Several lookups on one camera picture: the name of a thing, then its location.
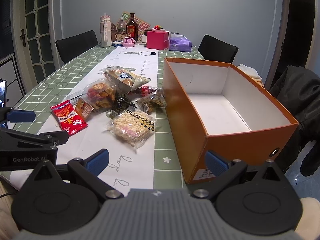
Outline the pink round container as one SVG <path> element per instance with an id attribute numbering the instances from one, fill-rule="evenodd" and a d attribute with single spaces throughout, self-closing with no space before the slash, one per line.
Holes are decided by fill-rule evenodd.
<path id="1" fill-rule="evenodd" d="M 122 41 L 122 46 L 125 48 L 134 47 L 136 44 L 135 39 L 132 37 L 126 37 Z"/>

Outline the orange brown snack packet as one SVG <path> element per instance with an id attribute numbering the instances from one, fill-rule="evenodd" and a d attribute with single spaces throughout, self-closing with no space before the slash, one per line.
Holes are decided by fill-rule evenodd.
<path id="1" fill-rule="evenodd" d="M 76 113 L 78 113 L 83 120 L 86 120 L 89 117 L 93 109 L 93 106 L 87 103 L 83 98 L 79 98 L 75 107 Z"/>

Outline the red spicy snack packet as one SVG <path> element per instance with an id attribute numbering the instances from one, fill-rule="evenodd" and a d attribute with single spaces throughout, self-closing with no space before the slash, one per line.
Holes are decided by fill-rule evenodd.
<path id="1" fill-rule="evenodd" d="M 75 111 L 69 100 L 53 105 L 50 109 L 57 118 L 61 129 L 66 131 L 69 136 L 75 135 L 88 127 L 88 124 Z"/>

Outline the green checked tablecloth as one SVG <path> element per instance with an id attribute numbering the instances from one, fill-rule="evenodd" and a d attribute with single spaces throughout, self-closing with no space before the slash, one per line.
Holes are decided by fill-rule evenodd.
<path id="1" fill-rule="evenodd" d="M 36 120 L 17 123 L 14 128 L 27 133 L 58 131 L 59 122 L 51 106 L 65 101 L 67 96 L 82 91 L 90 83 L 103 77 L 107 67 L 121 66 L 131 72 L 150 78 L 150 85 L 162 84 L 163 64 L 167 57 L 200 59 L 197 49 L 191 52 L 147 49 L 143 45 L 132 48 L 96 46 L 62 66 L 41 81 L 19 102 L 21 109 L 32 110 Z M 71 136 L 58 149 L 57 161 L 64 164 L 74 157 L 86 158 L 98 150 L 109 151 L 109 165 L 100 179 L 123 194 L 135 189 L 179 189 L 185 186 L 175 143 L 164 108 L 152 115 L 156 131 L 138 149 L 119 141 L 107 130 L 109 122 L 105 112 L 93 113 L 87 128 Z"/>

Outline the folded cloths stack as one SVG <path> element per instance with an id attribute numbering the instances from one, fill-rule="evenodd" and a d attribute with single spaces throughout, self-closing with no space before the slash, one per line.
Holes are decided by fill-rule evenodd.
<path id="1" fill-rule="evenodd" d="M 261 76 L 258 74 L 258 72 L 254 68 L 248 67 L 248 66 L 246 66 L 244 64 L 238 65 L 238 68 L 241 71 L 243 71 L 245 74 L 247 74 L 253 80 L 255 80 L 257 82 L 261 82 L 262 81 Z"/>

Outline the black chair right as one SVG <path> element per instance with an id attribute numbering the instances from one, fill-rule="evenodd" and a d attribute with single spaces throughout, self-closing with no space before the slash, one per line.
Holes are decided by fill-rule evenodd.
<path id="1" fill-rule="evenodd" d="M 237 46 L 223 42 L 210 35 L 204 35 L 198 51 L 205 60 L 233 63 L 238 52 Z"/>

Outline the nut mix clear bag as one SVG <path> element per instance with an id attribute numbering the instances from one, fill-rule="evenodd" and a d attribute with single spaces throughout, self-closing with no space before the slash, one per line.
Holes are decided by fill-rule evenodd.
<path id="1" fill-rule="evenodd" d="M 154 92 L 137 100 L 139 109 L 147 114 L 152 113 L 159 107 L 166 107 L 167 102 L 163 88 L 157 88 Z"/>

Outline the puffed rice snack bag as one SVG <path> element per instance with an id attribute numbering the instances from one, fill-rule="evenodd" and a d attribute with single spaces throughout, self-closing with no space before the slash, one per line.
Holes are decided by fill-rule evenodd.
<path id="1" fill-rule="evenodd" d="M 106 127 L 115 137 L 128 143 L 137 152 L 155 133 L 156 119 L 135 107 L 129 107 L 114 117 Z"/>

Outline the purple tissue pack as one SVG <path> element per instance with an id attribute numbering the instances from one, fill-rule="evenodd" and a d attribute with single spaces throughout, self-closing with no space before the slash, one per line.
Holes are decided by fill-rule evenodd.
<path id="1" fill-rule="evenodd" d="M 192 42 L 183 35 L 174 35 L 169 38 L 170 51 L 191 52 Z"/>

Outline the white pink thermos bottle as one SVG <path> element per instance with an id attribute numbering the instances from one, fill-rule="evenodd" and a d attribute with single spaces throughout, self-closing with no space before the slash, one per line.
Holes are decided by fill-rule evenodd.
<path id="1" fill-rule="evenodd" d="M 111 20 L 107 14 L 103 14 L 103 16 L 100 17 L 100 38 L 102 47 L 112 46 Z"/>

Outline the glass panel door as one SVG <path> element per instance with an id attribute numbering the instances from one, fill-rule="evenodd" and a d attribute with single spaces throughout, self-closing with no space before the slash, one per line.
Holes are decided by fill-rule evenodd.
<path id="1" fill-rule="evenodd" d="M 53 0 L 11 0 L 15 54 L 27 91 L 60 66 L 52 5 Z"/>

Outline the black green snack packet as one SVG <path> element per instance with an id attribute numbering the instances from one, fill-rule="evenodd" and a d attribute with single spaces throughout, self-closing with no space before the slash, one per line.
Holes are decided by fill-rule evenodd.
<path id="1" fill-rule="evenodd" d="M 119 94 L 116 92 L 116 98 L 111 109 L 107 110 L 106 116 L 110 119 L 113 119 L 128 108 L 137 109 L 137 106 L 128 98 L 126 94 Z"/>

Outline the black chair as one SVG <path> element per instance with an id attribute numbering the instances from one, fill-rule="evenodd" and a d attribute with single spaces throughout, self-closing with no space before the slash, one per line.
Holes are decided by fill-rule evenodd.
<path id="1" fill-rule="evenodd" d="M 233 63 L 238 52 L 237 46 L 223 42 L 210 35 L 204 35 L 198 51 L 205 60 Z"/>
<path id="2" fill-rule="evenodd" d="M 64 64 L 87 50 L 98 45 L 96 34 L 93 30 L 55 42 L 57 51 Z"/>

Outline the mixed fruit chips bag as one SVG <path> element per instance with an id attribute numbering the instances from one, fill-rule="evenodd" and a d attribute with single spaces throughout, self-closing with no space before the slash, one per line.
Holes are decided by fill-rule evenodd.
<path id="1" fill-rule="evenodd" d="M 85 100 L 96 112 L 104 112 L 113 106 L 117 85 L 112 81 L 98 79 L 84 88 Z"/>

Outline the black leather jacket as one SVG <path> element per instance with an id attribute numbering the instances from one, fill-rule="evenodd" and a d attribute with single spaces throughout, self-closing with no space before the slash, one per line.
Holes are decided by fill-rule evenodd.
<path id="1" fill-rule="evenodd" d="M 314 141 L 300 166 L 303 176 L 313 175 L 319 168 L 319 76 L 303 67 L 287 66 L 269 92 L 299 122 L 276 157 L 277 165 L 287 171 L 307 143 Z"/>

